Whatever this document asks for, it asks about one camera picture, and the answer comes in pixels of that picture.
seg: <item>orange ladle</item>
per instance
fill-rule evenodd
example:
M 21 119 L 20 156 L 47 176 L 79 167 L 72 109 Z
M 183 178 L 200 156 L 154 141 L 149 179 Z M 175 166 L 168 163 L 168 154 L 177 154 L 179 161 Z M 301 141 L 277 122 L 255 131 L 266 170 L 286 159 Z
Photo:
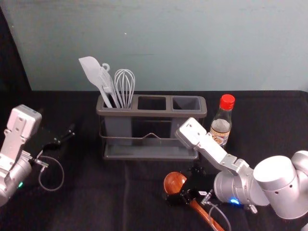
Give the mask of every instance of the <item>orange ladle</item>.
M 186 180 L 187 178 L 183 174 L 179 172 L 170 172 L 164 179 L 165 192 L 168 195 L 179 193 Z M 189 205 L 194 210 L 196 210 L 208 224 L 210 224 L 211 219 L 212 224 L 217 231 L 224 231 L 224 229 L 213 218 L 209 217 L 208 213 L 205 212 L 205 210 L 198 204 L 195 199 L 192 200 Z

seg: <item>white spatula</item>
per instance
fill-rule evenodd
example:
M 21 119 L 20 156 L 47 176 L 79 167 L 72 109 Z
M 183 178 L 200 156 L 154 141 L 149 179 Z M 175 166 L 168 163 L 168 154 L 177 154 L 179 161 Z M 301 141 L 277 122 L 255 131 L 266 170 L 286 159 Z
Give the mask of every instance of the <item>white spatula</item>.
M 87 56 L 87 57 L 80 58 L 79 62 L 88 80 L 90 81 L 90 83 L 96 86 L 98 90 L 100 90 L 100 93 L 103 97 L 103 100 L 105 101 L 105 104 L 107 105 L 107 107 L 111 108 L 112 105 L 106 95 L 106 92 L 104 91 L 102 87 L 102 82 L 99 77 L 101 66 L 98 63 L 98 61 L 91 56 Z

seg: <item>utensil holder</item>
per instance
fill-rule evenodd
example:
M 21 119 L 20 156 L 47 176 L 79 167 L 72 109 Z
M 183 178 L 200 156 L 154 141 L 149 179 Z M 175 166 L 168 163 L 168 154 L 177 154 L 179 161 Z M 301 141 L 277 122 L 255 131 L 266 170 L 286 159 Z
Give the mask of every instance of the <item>utensil holder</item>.
M 201 124 L 206 117 L 205 99 L 200 96 L 134 95 L 130 108 L 108 108 L 99 96 L 100 137 L 104 158 L 146 160 L 194 160 L 175 131 L 189 118 Z

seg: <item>blue led light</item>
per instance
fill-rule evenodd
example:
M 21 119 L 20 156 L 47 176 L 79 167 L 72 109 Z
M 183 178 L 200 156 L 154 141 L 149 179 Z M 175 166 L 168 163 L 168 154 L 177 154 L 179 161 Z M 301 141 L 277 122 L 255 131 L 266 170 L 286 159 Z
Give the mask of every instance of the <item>blue led light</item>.
M 230 203 L 239 205 L 240 202 L 237 199 L 231 199 Z

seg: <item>black table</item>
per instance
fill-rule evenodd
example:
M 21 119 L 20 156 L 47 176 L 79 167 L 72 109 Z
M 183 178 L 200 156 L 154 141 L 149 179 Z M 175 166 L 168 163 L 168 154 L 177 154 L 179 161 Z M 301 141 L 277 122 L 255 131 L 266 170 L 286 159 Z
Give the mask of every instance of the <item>black table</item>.
M 148 94 L 199 95 L 206 99 L 208 129 L 225 92 L 146 92 Z M 236 91 L 233 127 L 227 151 L 254 168 L 272 155 L 292 157 L 308 150 L 308 94 L 301 91 Z M 43 109 L 41 125 L 61 134 L 77 122 L 76 137 L 53 155 L 65 170 L 57 192 L 37 183 L 34 167 L 24 186 L 0 208 L 1 230 L 106 230 L 205 231 L 211 230 L 189 207 L 169 207 L 162 199 L 163 180 L 171 171 L 187 170 L 190 162 L 103 161 L 95 112 L 98 92 L 0 93 L 0 129 L 6 128 L 13 107 L 25 104 Z M 208 174 L 217 174 L 206 160 Z M 58 171 L 56 166 L 50 169 Z M 277 217 L 270 206 L 258 215 L 221 205 L 235 231 L 296 231 L 308 216 L 296 220 Z

